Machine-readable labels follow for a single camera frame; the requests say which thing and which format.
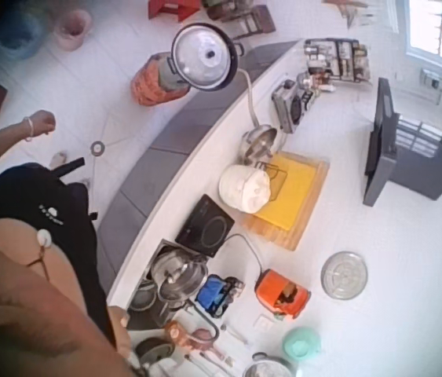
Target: pink container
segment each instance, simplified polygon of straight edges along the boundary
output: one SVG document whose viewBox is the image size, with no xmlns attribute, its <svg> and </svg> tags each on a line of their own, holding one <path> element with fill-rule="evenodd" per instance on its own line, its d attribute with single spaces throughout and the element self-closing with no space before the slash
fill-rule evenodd
<svg viewBox="0 0 442 377">
<path fill-rule="evenodd" d="M 65 51 L 81 47 L 92 23 L 91 15 L 83 9 L 75 9 L 62 16 L 53 31 L 58 46 Z"/>
</svg>

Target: teal bowl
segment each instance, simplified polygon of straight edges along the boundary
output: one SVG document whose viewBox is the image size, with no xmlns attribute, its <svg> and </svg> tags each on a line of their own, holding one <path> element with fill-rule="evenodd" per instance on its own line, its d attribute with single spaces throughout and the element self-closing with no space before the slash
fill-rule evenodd
<svg viewBox="0 0 442 377">
<path fill-rule="evenodd" d="M 283 352 L 295 361 L 314 357 L 321 350 L 320 336 L 312 328 L 295 328 L 283 340 Z"/>
</svg>

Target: yellow cutting board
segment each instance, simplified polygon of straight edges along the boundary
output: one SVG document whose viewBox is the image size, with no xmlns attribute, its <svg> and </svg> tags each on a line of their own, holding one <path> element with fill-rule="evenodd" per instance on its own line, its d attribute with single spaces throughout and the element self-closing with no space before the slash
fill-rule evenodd
<svg viewBox="0 0 442 377">
<path fill-rule="evenodd" d="M 262 207 L 254 216 L 290 231 L 296 222 L 301 205 L 312 187 L 316 168 L 279 154 L 273 157 L 271 164 L 286 171 L 287 179 L 281 186 L 276 199 Z M 279 186 L 276 180 L 276 178 L 272 180 L 272 193 L 276 186 Z"/>
</svg>

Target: induction cooktop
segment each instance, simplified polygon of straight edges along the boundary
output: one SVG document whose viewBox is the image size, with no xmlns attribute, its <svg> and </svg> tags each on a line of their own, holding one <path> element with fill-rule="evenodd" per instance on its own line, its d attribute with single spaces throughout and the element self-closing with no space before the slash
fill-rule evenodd
<svg viewBox="0 0 442 377">
<path fill-rule="evenodd" d="M 213 258 L 235 221 L 208 195 L 203 195 L 186 220 L 175 242 Z"/>
</svg>

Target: wrist bracelet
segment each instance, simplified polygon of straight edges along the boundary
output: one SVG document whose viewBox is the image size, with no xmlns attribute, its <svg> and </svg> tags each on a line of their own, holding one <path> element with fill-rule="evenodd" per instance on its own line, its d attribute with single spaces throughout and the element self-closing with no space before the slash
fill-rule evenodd
<svg viewBox="0 0 442 377">
<path fill-rule="evenodd" d="M 25 138 L 25 141 L 29 142 L 34 137 L 34 123 L 28 116 L 26 116 L 24 120 L 26 120 L 29 123 L 29 127 L 31 128 L 31 136 Z"/>
</svg>

